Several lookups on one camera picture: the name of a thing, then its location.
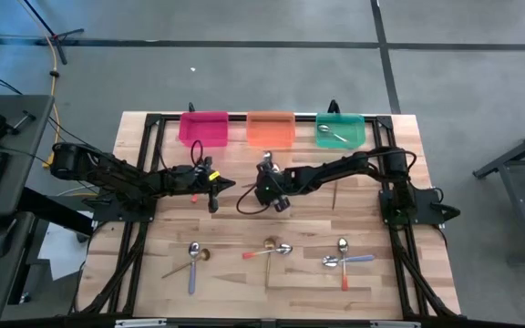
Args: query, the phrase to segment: spoon in green bin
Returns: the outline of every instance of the spoon in green bin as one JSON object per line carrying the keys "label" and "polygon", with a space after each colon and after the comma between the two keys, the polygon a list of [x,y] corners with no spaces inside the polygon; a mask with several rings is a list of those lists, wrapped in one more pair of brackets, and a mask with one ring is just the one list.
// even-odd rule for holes
{"label": "spoon in green bin", "polygon": [[320,130],[320,131],[322,131],[322,132],[325,132],[325,133],[331,133],[334,137],[336,137],[336,138],[342,140],[343,142],[349,142],[349,141],[347,141],[346,138],[342,138],[342,137],[339,136],[338,134],[334,133],[334,132],[332,131],[332,129],[329,128],[328,126],[326,126],[325,124],[320,124],[320,125],[318,125],[318,126],[317,126],[317,129]]}

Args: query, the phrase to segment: wooden table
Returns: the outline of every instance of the wooden table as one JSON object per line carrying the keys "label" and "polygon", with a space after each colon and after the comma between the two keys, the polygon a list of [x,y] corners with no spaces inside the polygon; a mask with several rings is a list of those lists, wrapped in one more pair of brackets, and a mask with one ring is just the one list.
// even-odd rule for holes
{"label": "wooden table", "polygon": [[[146,112],[123,113],[114,154],[136,163]],[[419,188],[430,187],[427,163],[412,115],[392,116],[399,147],[418,155],[410,171]],[[165,129],[162,152],[168,167],[190,163],[190,149],[178,140],[178,122]],[[374,147],[371,128],[366,127],[366,143]],[[152,158],[149,147],[147,166]],[[244,216],[236,211],[236,201],[253,183],[255,165],[262,159],[260,149],[246,142],[245,122],[230,122],[229,144],[223,149],[205,149],[213,156],[213,167],[223,177],[236,181],[218,200],[220,209],[210,214],[207,195],[196,204],[191,196],[164,198],[158,203],[139,278],[136,316],[283,318],[283,319],[400,319],[400,301],[387,228],[383,225],[376,195],[380,184],[366,176],[339,180],[335,210],[332,210],[334,183],[323,185],[307,196],[290,197],[292,207],[282,213],[272,208],[263,214]],[[290,151],[275,151],[273,159],[281,168],[319,165],[339,159],[339,149],[319,149],[314,142],[314,123],[297,123]],[[242,210],[260,205],[253,194],[241,204]],[[115,270],[123,223],[106,224],[90,244],[77,297],[78,308],[88,305]],[[243,260],[245,251],[260,251],[263,240],[274,236],[293,245],[288,256],[273,255],[270,288],[264,289],[266,257]],[[325,255],[338,255],[337,239],[345,237],[349,256],[374,254],[371,262],[347,265],[350,291],[341,291],[341,269],[321,263]],[[459,312],[458,300],[441,235],[431,227],[416,226],[415,239],[425,278],[451,310]],[[189,270],[160,277],[188,261],[188,246],[198,241],[212,252],[207,262],[197,266],[197,287],[188,295]],[[121,302],[125,300],[129,277],[124,279]],[[417,310],[414,284],[407,278],[413,309]]]}

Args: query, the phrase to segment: floor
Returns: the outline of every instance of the floor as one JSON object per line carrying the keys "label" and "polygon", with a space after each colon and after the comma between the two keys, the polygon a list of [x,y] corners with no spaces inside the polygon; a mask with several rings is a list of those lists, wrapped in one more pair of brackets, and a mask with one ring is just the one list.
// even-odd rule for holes
{"label": "floor", "polygon": [[[32,3],[57,33],[84,27],[83,38],[101,39],[65,48],[57,105],[64,127],[106,151],[122,111],[185,110],[189,101],[198,110],[323,112],[335,98],[344,112],[416,114],[431,179],[462,211],[447,225],[462,312],[525,323],[525,267],[506,264],[524,236],[499,177],[471,175],[525,136],[524,0]],[[50,54],[31,41],[38,33],[15,1],[0,2],[0,36],[20,37],[0,45],[0,77],[28,94],[50,88]],[[48,130],[38,155],[52,143]],[[38,164],[28,184],[49,195],[78,186]]]}

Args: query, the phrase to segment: black floor stripe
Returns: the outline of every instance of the black floor stripe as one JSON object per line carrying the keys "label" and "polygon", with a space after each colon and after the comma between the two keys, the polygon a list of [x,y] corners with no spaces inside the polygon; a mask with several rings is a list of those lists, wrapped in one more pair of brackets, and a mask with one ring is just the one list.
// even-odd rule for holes
{"label": "black floor stripe", "polygon": [[[0,37],[0,45],[45,46],[46,40],[30,37]],[[318,48],[318,49],[378,49],[377,42],[330,41],[171,41],[171,40],[108,40],[70,38],[62,46],[123,46],[123,47],[237,47],[237,48]]]}
{"label": "black floor stripe", "polygon": [[376,37],[380,44],[380,59],[382,60],[382,70],[384,71],[384,82],[386,84],[386,91],[388,94],[388,103],[390,103],[390,111],[392,114],[400,114],[400,104],[398,102],[398,94],[396,92],[396,83],[394,82],[394,74],[392,73],[392,64],[390,63],[390,54],[386,46],[386,33],[384,32],[384,23],[382,22],[382,13],[378,0],[371,0],[372,14],[374,15],[374,23],[376,24]]}
{"label": "black floor stripe", "polygon": [[398,43],[386,44],[394,50],[430,51],[525,51],[525,44],[448,44],[448,43]]}
{"label": "black floor stripe", "polygon": [[[46,40],[37,37],[0,36],[0,45],[46,46]],[[451,44],[402,42],[337,42],[337,41],[172,41],[172,40],[118,40],[69,38],[63,46],[122,46],[122,47],[260,47],[260,48],[327,48],[429,51],[525,51],[525,44]]]}

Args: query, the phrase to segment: orange bin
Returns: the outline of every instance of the orange bin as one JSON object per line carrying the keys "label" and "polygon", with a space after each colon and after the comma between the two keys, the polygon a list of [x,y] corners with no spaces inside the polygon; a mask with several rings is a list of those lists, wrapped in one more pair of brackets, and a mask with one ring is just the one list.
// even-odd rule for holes
{"label": "orange bin", "polygon": [[290,148],[295,140],[295,115],[287,112],[249,112],[246,138],[254,147]]}

